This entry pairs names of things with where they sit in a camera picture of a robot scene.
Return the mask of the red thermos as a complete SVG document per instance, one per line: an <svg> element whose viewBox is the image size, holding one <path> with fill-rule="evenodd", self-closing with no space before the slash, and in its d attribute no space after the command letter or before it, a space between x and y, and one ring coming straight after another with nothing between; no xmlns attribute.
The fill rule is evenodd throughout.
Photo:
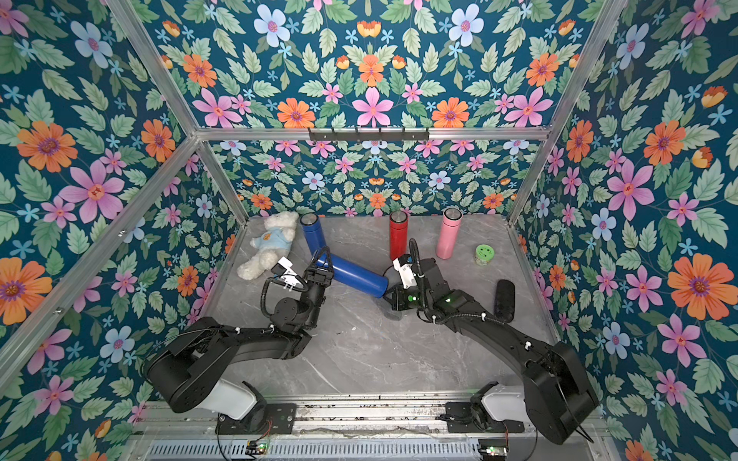
<svg viewBox="0 0 738 461"><path fill-rule="evenodd" d="M389 256L395 260L407 253L409 215L405 211L393 211L389 219Z"/></svg>

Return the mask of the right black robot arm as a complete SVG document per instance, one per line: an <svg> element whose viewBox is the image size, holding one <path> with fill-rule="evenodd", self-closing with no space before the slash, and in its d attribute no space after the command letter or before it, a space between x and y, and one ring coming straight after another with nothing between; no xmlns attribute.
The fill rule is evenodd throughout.
<svg viewBox="0 0 738 461"><path fill-rule="evenodd" d="M550 442L563 444L600 405L571 346L546 343L512 325L516 291L510 280L497 281L488 310L467 292L451 288L434 259L403 255L390 271L384 299L391 309L415 310L421 321L471 338L501 359L522 381L528 421Z"/></svg>

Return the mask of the blue thermos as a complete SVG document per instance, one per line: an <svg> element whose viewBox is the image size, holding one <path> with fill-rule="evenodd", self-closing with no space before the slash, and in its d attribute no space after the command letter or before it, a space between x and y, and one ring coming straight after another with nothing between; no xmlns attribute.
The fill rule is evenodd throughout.
<svg viewBox="0 0 738 461"><path fill-rule="evenodd" d="M307 213L300 217L307 247L314 257L321 249L327 246L326 238L321 226L320 218L315 213Z"/></svg>
<svg viewBox="0 0 738 461"><path fill-rule="evenodd" d="M388 279L351 261L331 255L334 279L374 298L381 298L388 289Z"/></svg>

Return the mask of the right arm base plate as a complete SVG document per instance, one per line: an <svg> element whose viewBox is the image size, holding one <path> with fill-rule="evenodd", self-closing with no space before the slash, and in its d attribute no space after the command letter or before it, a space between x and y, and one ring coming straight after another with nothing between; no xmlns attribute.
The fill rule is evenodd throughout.
<svg viewBox="0 0 738 461"><path fill-rule="evenodd" d="M525 424L519 421L493 419L480 403L446 403L445 412L436 417L447 425L451 433L524 433Z"/></svg>

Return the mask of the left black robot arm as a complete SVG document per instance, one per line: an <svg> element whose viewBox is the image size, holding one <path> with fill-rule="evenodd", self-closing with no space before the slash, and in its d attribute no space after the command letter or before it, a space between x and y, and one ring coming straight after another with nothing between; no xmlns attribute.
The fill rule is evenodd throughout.
<svg viewBox="0 0 738 461"><path fill-rule="evenodd" d="M261 290L259 308L270 322L268 327L237 328L203 317L149 360L144 378L172 411L203 408L241 420L256 405L258 393L247 385L226 382L226 370L234 363L288 360L303 353L311 342L309 331L317 326L326 289L334 280L334 268L311 265L292 278L294 285L285 275L286 270L278 269ZM266 298L273 285L293 286L300 297L281 299L268 310Z"/></svg>

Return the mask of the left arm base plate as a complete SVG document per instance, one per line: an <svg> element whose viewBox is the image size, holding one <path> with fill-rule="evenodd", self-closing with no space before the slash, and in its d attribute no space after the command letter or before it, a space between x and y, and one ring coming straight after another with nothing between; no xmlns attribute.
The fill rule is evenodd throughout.
<svg viewBox="0 0 738 461"><path fill-rule="evenodd" d="M217 435L290 434L296 420L294 403L258 403L243 419L218 418Z"/></svg>

